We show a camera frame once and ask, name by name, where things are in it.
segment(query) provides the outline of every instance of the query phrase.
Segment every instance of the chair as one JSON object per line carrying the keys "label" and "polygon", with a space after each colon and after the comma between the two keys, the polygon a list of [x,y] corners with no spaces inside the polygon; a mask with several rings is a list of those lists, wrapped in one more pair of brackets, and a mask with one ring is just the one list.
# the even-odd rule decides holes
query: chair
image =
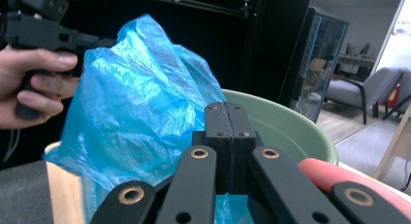
{"label": "chair", "polygon": [[328,100],[363,110],[363,123],[366,124],[366,108],[373,107],[372,116],[378,117],[378,104],[387,102],[402,75],[398,68],[381,68],[364,82],[353,80],[332,80],[327,90]]}
{"label": "chair", "polygon": [[402,79],[400,82],[400,89],[398,93],[398,103],[393,109],[383,116],[383,119],[387,119],[394,112],[398,115],[405,113],[410,101],[411,101],[411,69],[404,69],[402,73]]}

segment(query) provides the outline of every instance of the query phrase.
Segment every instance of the seat cushion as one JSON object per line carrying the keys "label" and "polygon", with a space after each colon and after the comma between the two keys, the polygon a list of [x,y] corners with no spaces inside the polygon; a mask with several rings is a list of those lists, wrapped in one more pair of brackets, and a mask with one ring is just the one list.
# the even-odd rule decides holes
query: seat cushion
{"label": "seat cushion", "polygon": [[326,99],[361,108],[361,91],[354,84],[345,80],[330,81]]}

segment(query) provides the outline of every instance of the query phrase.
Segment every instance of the floor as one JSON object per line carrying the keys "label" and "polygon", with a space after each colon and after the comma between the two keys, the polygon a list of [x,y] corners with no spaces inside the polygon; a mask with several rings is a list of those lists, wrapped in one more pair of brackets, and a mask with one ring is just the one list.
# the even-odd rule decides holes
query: floor
{"label": "floor", "polygon": [[[371,112],[368,112],[367,125],[356,125],[353,122],[357,120],[360,123],[362,119],[361,111],[352,109],[346,111],[349,113],[339,114],[335,117],[332,110],[342,109],[337,104],[332,104],[337,107],[325,106],[324,111],[320,112],[319,125],[323,130],[332,136],[335,147],[337,148],[339,161],[362,172],[369,176],[374,176],[374,173],[389,146],[401,117],[390,116],[386,120],[382,120],[384,109],[380,109],[379,118],[372,118]],[[338,122],[335,127],[330,123]],[[385,168],[385,173],[380,176],[380,180],[389,184],[393,188],[400,189],[405,185],[408,174],[411,171],[411,164],[401,158],[395,158],[391,167]],[[411,195],[411,188],[404,191]]]}

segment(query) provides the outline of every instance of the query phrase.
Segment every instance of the black handheld device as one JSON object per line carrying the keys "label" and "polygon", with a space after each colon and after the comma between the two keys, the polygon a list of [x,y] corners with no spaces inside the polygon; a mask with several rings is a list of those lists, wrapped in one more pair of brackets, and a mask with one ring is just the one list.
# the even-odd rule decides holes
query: black handheld device
{"label": "black handheld device", "polygon": [[[68,0],[8,0],[10,12],[1,14],[0,39],[13,48],[45,48],[67,50],[83,55],[87,49],[111,47],[115,40],[83,34],[61,26],[69,8]],[[20,90],[35,90],[30,80],[35,74],[49,74],[39,69],[26,73]],[[38,118],[41,113],[18,104],[16,113],[25,119]]]}

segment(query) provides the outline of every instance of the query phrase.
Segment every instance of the armchair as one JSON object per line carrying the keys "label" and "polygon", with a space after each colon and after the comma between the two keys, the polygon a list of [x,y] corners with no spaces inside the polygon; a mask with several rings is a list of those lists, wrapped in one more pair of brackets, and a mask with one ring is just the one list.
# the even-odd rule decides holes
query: armchair
{"label": "armchair", "polygon": [[404,69],[402,79],[400,82],[400,89],[398,93],[398,103],[390,112],[383,116],[383,119],[388,118],[394,112],[398,114],[405,113],[411,101],[411,69]]}
{"label": "armchair", "polygon": [[388,101],[401,75],[401,69],[381,68],[364,82],[332,80],[325,101],[331,100],[363,110],[363,123],[366,124],[366,108],[372,106],[372,116],[378,117],[378,103]]}

